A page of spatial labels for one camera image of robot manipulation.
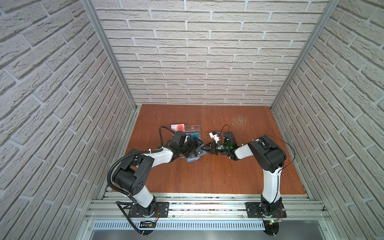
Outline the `blue leather card holder wallet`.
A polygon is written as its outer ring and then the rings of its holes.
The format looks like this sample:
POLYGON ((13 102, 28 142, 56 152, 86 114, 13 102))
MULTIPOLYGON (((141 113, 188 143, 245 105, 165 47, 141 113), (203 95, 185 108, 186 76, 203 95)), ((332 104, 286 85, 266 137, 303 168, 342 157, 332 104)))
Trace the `blue leather card holder wallet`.
POLYGON ((193 150, 191 153, 189 153, 188 156, 186 157, 187 163, 197 161, 202 156, 207 154, 207 152, 205 150, 203 150, 203 147, 204 147, 204 144, 200 145, 195 150, 193 150))

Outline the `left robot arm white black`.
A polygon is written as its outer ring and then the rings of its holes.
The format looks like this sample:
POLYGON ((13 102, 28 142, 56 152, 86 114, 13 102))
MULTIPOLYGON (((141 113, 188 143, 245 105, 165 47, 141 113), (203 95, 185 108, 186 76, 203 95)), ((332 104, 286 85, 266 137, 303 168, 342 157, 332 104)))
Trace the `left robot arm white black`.
POLYGON ((133 149, 109 169, 108 185, 115 191, 128 196, 149 216, 154 212, 156 203, 156 198, 146 187, 151 169, 171 163, 178 158, 197 157, 202 152, 203 144, 199 138, 177 131, 169 144, 156 150, 133 149))

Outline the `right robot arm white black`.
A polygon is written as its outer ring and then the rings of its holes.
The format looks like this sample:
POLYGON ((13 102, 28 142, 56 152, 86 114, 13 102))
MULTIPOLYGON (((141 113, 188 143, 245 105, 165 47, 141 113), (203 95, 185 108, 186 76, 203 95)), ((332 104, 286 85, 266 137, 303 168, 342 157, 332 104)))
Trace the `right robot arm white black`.
POLYGON ((259 212, 265 218, 280 219, 287 217, 280 192, 281 174, 287 155, 274 142, 275 139, 270 135, 262 135, 249 143, 239 146, 234 134, 225 132, 222 143, 214 140, 203 146, 202 149, 212 155, 226 155, 234 161, 254 157, 263 169, 264 176, 264 188, 259 212))

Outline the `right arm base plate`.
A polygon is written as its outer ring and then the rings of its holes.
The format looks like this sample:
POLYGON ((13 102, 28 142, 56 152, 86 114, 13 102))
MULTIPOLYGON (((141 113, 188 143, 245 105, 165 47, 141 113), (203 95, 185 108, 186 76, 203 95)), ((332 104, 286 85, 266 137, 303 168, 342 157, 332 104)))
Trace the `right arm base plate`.
POLYGON ((246 210, 248 218, 279 218, 287 217, 285 207, 282 202, 247 202, 246 210))

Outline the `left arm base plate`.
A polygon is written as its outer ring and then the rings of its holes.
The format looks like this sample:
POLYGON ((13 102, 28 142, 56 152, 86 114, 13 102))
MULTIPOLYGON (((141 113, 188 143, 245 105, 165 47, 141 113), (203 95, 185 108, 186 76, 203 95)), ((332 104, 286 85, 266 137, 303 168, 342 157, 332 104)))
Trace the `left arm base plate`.
POLYGON ((167 218, 169 213, 169 202, 155 202, 151 203, 147 208, 139 204, 133 204, 130 207, 128 216, 130 218, 167 218))

